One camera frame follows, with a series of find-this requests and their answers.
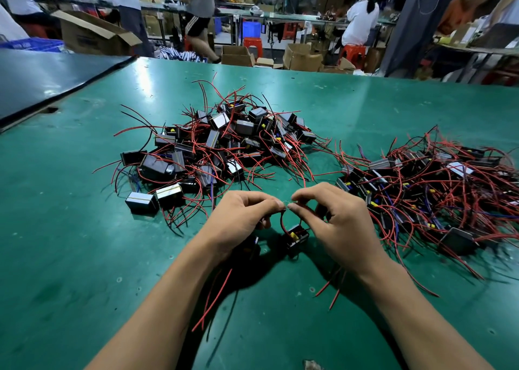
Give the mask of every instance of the black shorts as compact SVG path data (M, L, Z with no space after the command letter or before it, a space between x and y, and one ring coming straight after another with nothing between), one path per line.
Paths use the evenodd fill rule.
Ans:
M204 31L204 28L207 28L210 20L211 18L199 18L198 16L187 12L186 35L189 35L190 37L199 37Z

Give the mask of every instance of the green table surface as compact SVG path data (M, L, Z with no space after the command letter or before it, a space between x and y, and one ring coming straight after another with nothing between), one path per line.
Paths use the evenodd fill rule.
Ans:
M519 145L514 88L140 58L63 99L58 112L37 115L0 137L0 368L85 366L199 229L202 213L182 237L160 215L132 216L124 203L128 185L118 197L109 186L110 168L91 172L138 149L148 136L146 130L112 136L136 125L119 104L157 125L185 122L183 106L202 105L192 81L215 74L222 93L247 85L274 110L301 110L316 133L341 139L347 152L360 143L372 159L393 137L400 145L406 134L423 134L435 124L467 145ZM215 92L206 90L215 103ZM337 168L326 154L309 158L314 173ZM299 185L274 170L275 181L257 183L289 200ZM295 222L287 214L285 223ZM278 221L273 229L280 232ZM330 263L315 240L294 260L276 259L267 242L261 245L262 267L251 271L261 278L226 293L209 338L190 334L179 368L300 370L302 359L327 370L400 367L387 327L356 281L346 279L330 312L334 288L313 298ZM517 368L519 341L519 254L504 248L508 255L499 258L489 252L470 258L485 281L431 251L406 258L414 276L441 296L429 297L432 304L498 370Z

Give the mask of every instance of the red plastic stool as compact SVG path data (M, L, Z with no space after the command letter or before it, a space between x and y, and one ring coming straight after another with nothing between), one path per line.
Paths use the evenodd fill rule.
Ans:
M184 52L192 52L193 46L189 43L186 36L184 35Z
M258 50L258 58L263 57L263 44L261 42L261 38L243 38L243 46L246 48L250 48L251 46L256 46Z
M25 30L27 35L37 38L45 38L48 39L47 31L45 30L44 26L40 26L39 24L29 24L29 23L20 23L20 26L22 26L22 29Z
M294 39L297 30L297 23L285 23L283 29L283 39Z
M341 49L339 53L339 60L337 65L341 61L341 58L346 58L350 63L355 65L356 69L362 69L364 67L364 60L366 59L366 46L364 45L346 45Z

